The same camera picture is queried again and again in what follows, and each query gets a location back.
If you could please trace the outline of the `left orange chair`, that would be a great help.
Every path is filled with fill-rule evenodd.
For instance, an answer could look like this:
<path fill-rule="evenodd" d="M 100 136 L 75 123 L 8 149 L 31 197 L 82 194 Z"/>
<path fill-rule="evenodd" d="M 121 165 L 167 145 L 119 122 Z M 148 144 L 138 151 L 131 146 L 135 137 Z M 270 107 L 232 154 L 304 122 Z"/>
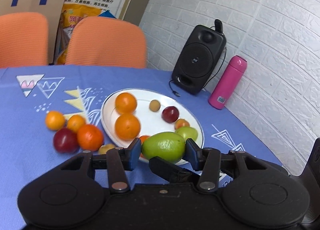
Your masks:
<path fill-rule="evenodd" d="M 48 64 L 48 21 L 36 12 L 1 16 L 1 68 Z"/>

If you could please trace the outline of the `right orange chair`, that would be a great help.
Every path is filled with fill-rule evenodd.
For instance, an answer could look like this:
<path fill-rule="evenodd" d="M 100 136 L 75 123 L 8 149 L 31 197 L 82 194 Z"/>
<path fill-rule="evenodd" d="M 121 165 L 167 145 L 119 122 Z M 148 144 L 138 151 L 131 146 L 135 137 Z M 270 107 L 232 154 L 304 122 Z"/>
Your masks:
<path fill-rule="evenodd" d="M 74 28 L 66 65 L 145 68 L 144 32 L 132 23 L 108 17 L 87 17 Z"/>

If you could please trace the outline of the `small orange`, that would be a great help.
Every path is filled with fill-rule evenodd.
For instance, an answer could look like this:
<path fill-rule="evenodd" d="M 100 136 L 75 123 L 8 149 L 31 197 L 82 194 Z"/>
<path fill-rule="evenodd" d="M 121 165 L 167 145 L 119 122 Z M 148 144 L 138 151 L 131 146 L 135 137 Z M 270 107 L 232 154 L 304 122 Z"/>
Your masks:
<path fill-rule="evenodd" d="M 66 119 L 61 112 L 49 111 L 46 115 L 45 124 L 48 129 L 58 131 L 65 126 Z"/>
<path fill-rule="evenodd" d="M 79 129 L 85 124 L 86 119 L 81 115 L 75 114 L 69 118 L 66 127 L 74 133 L 77 133 Z"/>

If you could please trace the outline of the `dark red plum front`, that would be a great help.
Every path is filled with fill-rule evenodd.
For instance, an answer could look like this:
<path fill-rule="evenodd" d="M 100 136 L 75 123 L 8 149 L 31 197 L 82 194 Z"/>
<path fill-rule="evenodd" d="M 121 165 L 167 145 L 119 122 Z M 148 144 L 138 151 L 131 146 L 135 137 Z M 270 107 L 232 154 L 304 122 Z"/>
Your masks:
<path fill-rule="evenodd" d="M 167 123 L 174 123 L 178 120 L 180 113 L 175 106 L 169 106 L 163 109 L 162 118 Z"/>

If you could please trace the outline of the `white round plate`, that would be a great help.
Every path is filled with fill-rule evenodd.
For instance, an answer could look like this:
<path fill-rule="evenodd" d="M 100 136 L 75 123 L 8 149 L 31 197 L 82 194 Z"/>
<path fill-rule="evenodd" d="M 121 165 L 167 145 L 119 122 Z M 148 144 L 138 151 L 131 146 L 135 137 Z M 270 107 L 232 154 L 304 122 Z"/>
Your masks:
<path fill-rule="evenodd" d="M 101 123 L 102 123 L 103 129 L 105 130 L 109 138 L 115 143 L 117 147 L 127 148 L 131 144 L 131 142 L 134 140 L 132 139 L 132 140 L 125 141 L 120 139 L 116 135 L 116 132 L 114 129 L 115 122 L 117 118 L 121 115 L 116 111 L 115 100 L 119 94 L 124 92 L 131 93 L 137 100 L 137 108 L 135 112 L 132 114 L 139 119 L 141 130 L 139 135 L 135 138 L 140 138 L 145 135 L 150 137 L 160 132 L 166 132 L 166 131 L 175 132 L 175 128 L 174 128 L 175 123 L 167 123 L 162 118 L 162 111 L 164 108 L 169 106 L 175 106 L 180 113 L 179 118 L 186 119 L 190 123 L 189 127 L 193 127 L 198 131 L 198 138 L 195 141 L 195 143 L 200 148 L 204 146 L 203 129 L 199 121 L 197 120 L 197 118 L 185 106 L 183 106 L 182 104 L 178 103 L 178 101 L 168 96 L 162 95 L 152 90 L 130 88 L 130 89 L 119 90 L 117 92 L 112 93 L 105 99 L 105 101 L 103 102 L 103 105 L 101 106 Z M 149 104 L 152 100 L 158 100 L 160 102 L 161 107 L 159 111 L 152 112 L 149 109 Z M 139 159 L 144 162 L 149 162 L 149 160 L 146 159 L 142 154 L 140 155 Z M 182 157 L 182 159 L 179 162 L 177 162 L 176 165 L 182 165 L 186 163 L 187 161 L 185 161 Z"/>

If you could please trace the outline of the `small tan longan fruit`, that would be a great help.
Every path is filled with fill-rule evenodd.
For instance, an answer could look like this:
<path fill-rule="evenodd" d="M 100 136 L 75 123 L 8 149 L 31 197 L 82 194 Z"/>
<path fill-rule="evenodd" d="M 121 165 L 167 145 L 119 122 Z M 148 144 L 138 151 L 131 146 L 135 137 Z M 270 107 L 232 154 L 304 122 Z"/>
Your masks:
<path fill-rule="evenodd" d="M 161 104 L 158 100 L 152 100 L 149 104 L 149 109 L 152 111 L 152 112 L 157 112 L 159 111 L 161 107 Z"/>

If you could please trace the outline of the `brown paper bag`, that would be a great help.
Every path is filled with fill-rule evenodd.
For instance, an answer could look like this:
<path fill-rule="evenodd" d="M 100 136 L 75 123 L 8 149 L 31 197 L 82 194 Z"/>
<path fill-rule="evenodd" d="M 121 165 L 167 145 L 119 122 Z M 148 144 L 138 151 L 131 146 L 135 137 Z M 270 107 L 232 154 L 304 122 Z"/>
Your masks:
<path fill-rule="evenodd" d="M 1 0 L 1 16 L 18 12 L 36 12 L 48 22 L 48 63 L 53 63 L 56 35 L 65 0 Z"/>

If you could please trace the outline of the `small red-yellow plum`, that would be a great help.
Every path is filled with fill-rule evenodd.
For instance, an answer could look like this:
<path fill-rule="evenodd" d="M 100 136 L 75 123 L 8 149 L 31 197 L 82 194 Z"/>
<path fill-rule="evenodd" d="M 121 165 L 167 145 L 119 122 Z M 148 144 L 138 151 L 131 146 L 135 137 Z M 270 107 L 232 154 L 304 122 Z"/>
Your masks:
<path fill-rule="evenodd" d="M 189 127 L 190 123 L 183 118 L 179 118 L 174 125 L 175 130 L 179 129 L 180 127 Z"/>

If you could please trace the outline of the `large orange front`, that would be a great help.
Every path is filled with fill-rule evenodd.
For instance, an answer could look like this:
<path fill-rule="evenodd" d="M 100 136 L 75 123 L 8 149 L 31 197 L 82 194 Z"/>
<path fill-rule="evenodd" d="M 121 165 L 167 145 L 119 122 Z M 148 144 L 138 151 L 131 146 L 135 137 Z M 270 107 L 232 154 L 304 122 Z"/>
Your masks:
<path fill-rule="evenodd" d="M 116 97 L 115 108 L 119 114 L 132 114 L 137 108 L 137 100 L 131 93 L 121 93 Z"/>

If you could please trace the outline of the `oblong green fruit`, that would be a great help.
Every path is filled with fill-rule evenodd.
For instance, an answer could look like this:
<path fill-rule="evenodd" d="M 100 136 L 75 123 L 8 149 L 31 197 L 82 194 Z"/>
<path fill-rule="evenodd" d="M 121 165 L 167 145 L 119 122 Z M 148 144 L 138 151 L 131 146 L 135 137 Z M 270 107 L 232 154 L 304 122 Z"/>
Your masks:
<path fill-rule="evenodd" d="M 142 155 L 148 160 L 158 156 L 165 161 L 177 163 L 182 159 L 184 153 L 184 138 L 172 131 L 150 136 L 142 144 Z"/>

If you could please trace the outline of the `blue patterned tablecloth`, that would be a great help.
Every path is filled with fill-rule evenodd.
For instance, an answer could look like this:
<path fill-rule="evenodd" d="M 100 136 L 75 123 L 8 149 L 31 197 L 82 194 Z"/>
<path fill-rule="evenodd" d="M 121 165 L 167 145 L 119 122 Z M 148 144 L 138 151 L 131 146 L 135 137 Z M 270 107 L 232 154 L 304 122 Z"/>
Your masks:
<path fill-rule="evenodd" d="M 53 148 L 54 133 L 45 125 L 48 111 L 76 113 L 69 91 L 87 89 L 91 110 L 100 110 L 109 94 L 143 88 L 172 96 L 171 73 L 156 69 L 96 66 L 41 66 L 1 70 L 1 229 L 21 229 L 17 208 L 20 190 L 51 170 L 67 155 Z M 199 120 L 204 144 L 227 153 L 242 146 L 258 158 L 278 163 L 276 156 L 229 110 L 208 104 L 208 92 L 180 90 L 177 101 Z"/>

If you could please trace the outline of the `round green apple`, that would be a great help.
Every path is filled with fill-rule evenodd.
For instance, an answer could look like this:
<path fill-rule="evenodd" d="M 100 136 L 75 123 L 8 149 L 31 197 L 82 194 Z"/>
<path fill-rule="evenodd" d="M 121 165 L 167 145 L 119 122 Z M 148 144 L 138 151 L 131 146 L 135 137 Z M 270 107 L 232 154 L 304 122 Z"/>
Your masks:
<path fill-rule="evenodd" d="M 175 133 L 182 136 L 185 141 L 189 138 L 196 141 L 198 138 L 198 131 L 193 127 L 179 127 L 175 130 Z"/>

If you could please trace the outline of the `dark red plum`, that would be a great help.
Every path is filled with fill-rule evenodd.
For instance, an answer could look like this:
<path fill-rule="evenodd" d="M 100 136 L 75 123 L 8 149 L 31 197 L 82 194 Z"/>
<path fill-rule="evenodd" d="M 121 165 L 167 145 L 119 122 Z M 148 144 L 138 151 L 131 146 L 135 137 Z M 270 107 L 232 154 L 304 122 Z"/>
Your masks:
<path fill-rule="evenodd" d="M 169 106 L 163 109 L 162 118 L 167 123 L 174 123 L 178 120 L 180 113 L 175 106 Z"/>
<path fill-rule="evenodd" d="M 61 128 L 54 134 L 53 146 L 58 153 L 74 153 L 79 149 L 77 134 L 68 128 Z"/>

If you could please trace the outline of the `bumpy mandarin orange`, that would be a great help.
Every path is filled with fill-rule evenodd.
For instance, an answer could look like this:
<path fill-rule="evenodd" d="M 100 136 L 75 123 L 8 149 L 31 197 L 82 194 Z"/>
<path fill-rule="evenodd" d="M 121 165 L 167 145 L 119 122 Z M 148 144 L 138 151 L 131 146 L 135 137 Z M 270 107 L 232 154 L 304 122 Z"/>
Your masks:
<path fill-rule="evenodd" d="M 79 128 L 77 140 L 81 149 L 97 151 L 104 143 L 104 135 L 95 125 L 85 124 Z"/>

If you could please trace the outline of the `yellow snack bag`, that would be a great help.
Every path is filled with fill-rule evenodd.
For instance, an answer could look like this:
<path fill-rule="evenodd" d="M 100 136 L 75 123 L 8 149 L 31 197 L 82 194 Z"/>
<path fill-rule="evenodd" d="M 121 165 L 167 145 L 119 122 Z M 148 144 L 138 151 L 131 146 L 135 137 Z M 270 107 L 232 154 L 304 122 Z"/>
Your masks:
<path fill-rule="evenodd" d="M 68 44 L 75 26 L 82 19 L 92 16 L 115 18 L 109 10 L 103 11 L 99 8 L 81 4 L 63 5 L 55 43 L 54 64 L 65 64 Z"/>

